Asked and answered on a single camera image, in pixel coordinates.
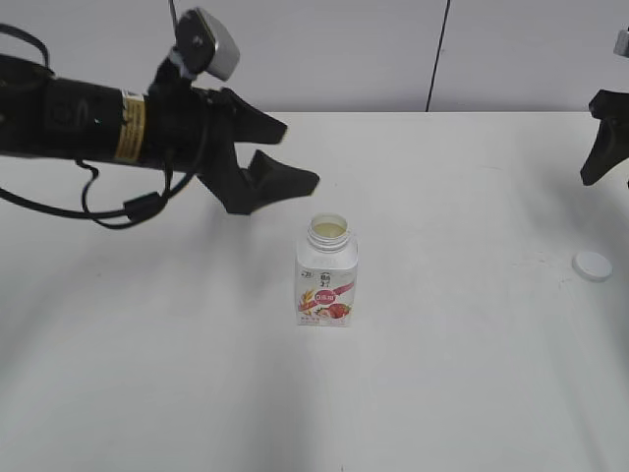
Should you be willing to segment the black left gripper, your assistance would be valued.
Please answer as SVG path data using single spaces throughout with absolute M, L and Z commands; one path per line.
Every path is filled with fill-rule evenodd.
M 195 177 L 232 214 L 251 214 L 315 191 L 316 173 L 281 163 L 261 150 L 247 168 L 240 167 L 236 143 L 278 145 L 287 125 L 229 88 L 195 88 L 195 78 L 174 46 L 148 89 L 144 158 L 155 157 L 165 173 L 180 171 L 184 177 L 161 194 L 147 196 L 146 215 L 162 211 Z

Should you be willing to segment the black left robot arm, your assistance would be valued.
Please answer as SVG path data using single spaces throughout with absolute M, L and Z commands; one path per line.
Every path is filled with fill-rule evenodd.
M 238 54 L 175 46 L 146 94 L 62 79 L 39 64 L 1 57 L 1 152 L 21 158 L 95 161 L 181 172 L 164 194 L 127 202 L 131 220 L 164 204 L 194 178 L 231 214 L 310 195 L 317 174 L 278 162 L 261 150 L 239 165 L 237 143 L 279 144 L 284 123 L 228 88 L 200 89 L 207 72 L 226 79 Z

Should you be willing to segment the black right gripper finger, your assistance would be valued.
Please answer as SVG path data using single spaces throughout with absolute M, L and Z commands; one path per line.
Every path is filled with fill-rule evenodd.
M 628 159 L 628 94 L 601 89 L 589 103 L 599 129 L 580 171 L 584 186 L 593 186 L 614 167 Z

